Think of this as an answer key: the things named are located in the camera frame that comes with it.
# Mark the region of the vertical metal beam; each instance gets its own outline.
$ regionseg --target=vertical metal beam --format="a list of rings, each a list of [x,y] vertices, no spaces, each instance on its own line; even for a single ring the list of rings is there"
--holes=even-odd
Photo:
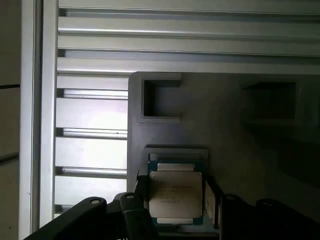
[[[58,0],[43,1],[40,222],[54,218]]]
[[[22,0],[19,240],[39,227],[42,1]]]

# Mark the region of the black component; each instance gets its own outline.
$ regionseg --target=black component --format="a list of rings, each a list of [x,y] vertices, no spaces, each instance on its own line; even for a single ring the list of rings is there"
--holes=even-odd
[[[144,208],[147,178],[137,179],[135,193],[120,193],[108,205],[101,197],[89,197],[26,240],[215,239],[205,234],[159,236],[149,211]],[[224,194],[213,177],[205,176],[205,180],[216,196],[216,213],[220,211],[214,220],[220,229],[220,240],[320,239],[318,223],[282,203],[262,199],[252,206],[239,196]]]
[[[89,197],[52,220],[26,240],[106,239],[107,202]]]

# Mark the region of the white wall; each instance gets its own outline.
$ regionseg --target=white wall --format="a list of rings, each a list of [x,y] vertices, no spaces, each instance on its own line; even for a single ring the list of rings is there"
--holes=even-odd
[[[20,83],[21,0],[0,1],[0,86]],[[0,89],[0,156],[19,151],[20,89]],[[0,239],[18,239],[19,161],[0,164]]]

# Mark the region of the horizontal metal slat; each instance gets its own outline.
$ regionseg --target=horizontal metal slat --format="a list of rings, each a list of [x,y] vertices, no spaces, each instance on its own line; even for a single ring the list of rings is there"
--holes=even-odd
[[[78,129],[127,129],[127,100],[56,99],[56,127]]]
[[[74,99],[118,99],[128,100],[128,91],[119,90],[88,90],[88,89],[65,89],[64,98]]]
[[[59,7],[205,13],[320,14],[320,2],[299,0],[59,0]]]
[[[113,52],[320,56],[319,43],[60,35],[58,48]]]
[[[60,167],[58,168],[62,175],[68,177],[102,177],[125,179],[127,170],[125,169],[109,169],[109,168],[85,168],[85,167]]]
[[[101,197],[110,203],[126,189],[125,179],[55,176],[54,204],[75,205],[88,197]]]
[[[57,70],[66,74],[126,74],[135,72],[186,72],[235,74],[320,75],[318,65],[271,64],[248,62],[192,62],[64,58],[57,60]]]
[[[58,19],[62,34],[206,37],[263,40],[319,40],[315,23],[209,21],[172,19],[121,19],[64,17]]]
[[[59,75],[58,89],[128,90],[128,76]]]
[[[59,167],[127,169],[127,140],[57,137]]]

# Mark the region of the metal frame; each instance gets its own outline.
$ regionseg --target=metal frame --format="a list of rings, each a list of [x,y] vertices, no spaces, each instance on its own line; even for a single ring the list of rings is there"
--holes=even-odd
[[[22,0],[19,239],[39,227],[42,1]]]
[[[79,200],[68,181],[124,186],[132,73],[320,75],[319,16],[317,1],[22,0],[19,239]]]
[[[40,216],[42,227],[54,217],[58,0],[43,3]]]

